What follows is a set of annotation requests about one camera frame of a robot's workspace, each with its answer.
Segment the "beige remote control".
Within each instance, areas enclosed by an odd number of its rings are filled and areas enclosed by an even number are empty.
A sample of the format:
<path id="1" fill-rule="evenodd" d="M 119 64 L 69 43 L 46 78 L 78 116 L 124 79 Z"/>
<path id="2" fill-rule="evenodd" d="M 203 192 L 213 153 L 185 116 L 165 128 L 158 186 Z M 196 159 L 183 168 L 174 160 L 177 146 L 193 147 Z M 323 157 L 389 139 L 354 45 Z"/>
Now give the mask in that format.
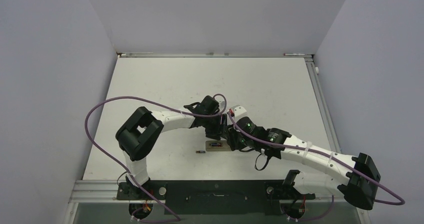
<path id="1" fill-rule="evenodd" d="M 205 144 L 206 151 L 231 151 L 226 140 L 209 140 Z"/>

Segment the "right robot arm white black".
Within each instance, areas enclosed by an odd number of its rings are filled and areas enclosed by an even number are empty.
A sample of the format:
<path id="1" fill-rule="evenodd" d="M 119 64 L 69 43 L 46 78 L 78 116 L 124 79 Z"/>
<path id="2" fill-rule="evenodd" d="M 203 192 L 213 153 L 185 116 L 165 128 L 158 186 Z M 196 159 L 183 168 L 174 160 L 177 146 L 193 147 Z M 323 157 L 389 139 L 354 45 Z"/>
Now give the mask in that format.
<path id="1" fill-rule="evenodd" d="M 278 128 L 264 129 L 255 125 L 247 116 L 229 117 L 227 142 L 233 150 L 246 147 L 266 157 L 293 161 L 319 171 L 318 178 L 310 183 L 289 179 L 283 183 L 283 193 L 295 198 L 300 193 L 319 192 L 340 194 L 349 204 L 371 210 L 377 202 L 381 175 L 374 160 L 365 153 L 357 156 L 330 151 L 306 142 Z"/>

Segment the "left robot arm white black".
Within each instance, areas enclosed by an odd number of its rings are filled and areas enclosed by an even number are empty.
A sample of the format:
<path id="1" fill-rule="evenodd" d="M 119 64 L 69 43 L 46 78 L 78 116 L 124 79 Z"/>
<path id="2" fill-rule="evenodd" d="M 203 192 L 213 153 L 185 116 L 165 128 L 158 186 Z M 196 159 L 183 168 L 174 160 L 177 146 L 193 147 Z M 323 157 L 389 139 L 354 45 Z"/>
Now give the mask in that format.
<path id="1" fill-rule="evenodd" d="M 184 105 L 179 109 L 164 106 L 162 111 L 137 108 L 116 133 L 120 149 L 124 152 L 128 169 L 126 181 L 129 192 L 137 199 L 149 192 L 147 156 L 159 135 L 177 129 L 203 127 L 206 138 L 221 140 L 226 126 L 227 100 L 217 101 L 207 95 L 201 102 Z"/>

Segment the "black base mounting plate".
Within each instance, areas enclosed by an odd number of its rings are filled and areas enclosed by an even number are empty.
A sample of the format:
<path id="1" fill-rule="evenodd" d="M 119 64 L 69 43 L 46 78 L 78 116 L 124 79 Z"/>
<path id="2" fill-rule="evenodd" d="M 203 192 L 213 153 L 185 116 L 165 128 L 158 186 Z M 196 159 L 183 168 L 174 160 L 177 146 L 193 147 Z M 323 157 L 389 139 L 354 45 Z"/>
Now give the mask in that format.
<path id="1" fill-rule="evenodd" d="M 283 179 L 150 180 L 143 187 L 178 215 L 281 215 L 289 207 L 298 207 L 304 199 L 315 199 L 315 194 L 301 194 Z"/>

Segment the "aluminium frame rail back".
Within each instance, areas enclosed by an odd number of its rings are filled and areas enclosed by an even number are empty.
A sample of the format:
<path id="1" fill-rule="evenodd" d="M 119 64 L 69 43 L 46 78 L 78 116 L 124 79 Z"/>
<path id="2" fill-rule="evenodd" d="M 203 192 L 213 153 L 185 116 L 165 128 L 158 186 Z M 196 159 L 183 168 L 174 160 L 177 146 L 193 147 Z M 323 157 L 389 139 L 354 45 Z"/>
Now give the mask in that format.
<path id="1" fill-rule="evenodd" d="M 170 54 L 170 53 L 117 53 L 120 58 L 307 58 L 312 59 L 313 54 L 295 53 L 196 53 L 196 54 Z"/>

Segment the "aluminium frame rail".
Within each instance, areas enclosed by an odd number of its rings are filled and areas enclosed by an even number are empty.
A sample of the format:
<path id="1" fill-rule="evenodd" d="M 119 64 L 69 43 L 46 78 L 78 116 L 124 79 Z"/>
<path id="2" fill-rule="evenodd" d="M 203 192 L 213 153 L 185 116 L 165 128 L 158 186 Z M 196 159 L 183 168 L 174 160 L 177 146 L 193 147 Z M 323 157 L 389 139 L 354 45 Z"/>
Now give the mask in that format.
<path id="1" fill-rule="evenodd" d="M 313 54 L 295 53 L 196 53 L 196 54 L 170 54 L 170 53 L 117 53 L 120 58 L 307 58 L 312 59 Z"/>
<path id="2" fill-rule="evenodd" d="M 337 134 L 332 122 L 332 118 L 323 94 L 323 90 L 319 81 L 319 71 L 314 63 L 313 55 L 305 58 L 306 68 L 312 83 L 312 88 L 316 96 L 317 104 L 319 107 L 320 115 L 323 120 L 324 129 L 332 151 L 341 152 Z"/>

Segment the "aluminium frame rail right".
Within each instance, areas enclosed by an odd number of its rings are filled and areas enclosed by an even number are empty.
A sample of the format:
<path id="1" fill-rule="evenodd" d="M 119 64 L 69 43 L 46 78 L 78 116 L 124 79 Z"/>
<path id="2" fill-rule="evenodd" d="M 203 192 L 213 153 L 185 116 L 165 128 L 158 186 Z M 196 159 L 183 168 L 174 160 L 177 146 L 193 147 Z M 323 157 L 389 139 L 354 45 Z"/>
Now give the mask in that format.
<path id="1" fill-rule="evenodd" d="M 324 129 L 332 151 L 341 152 L 337 134 L 332 122 L 332 118 L 323 94 L 323 90 L 319 81 L 319 71 L 314 63 L 313 55 L 305 58 L 306 68 L 312 83 L 312 88 L 316 96 L 317 104 L 319 107 L 320 115 L 323 120 Z"/>

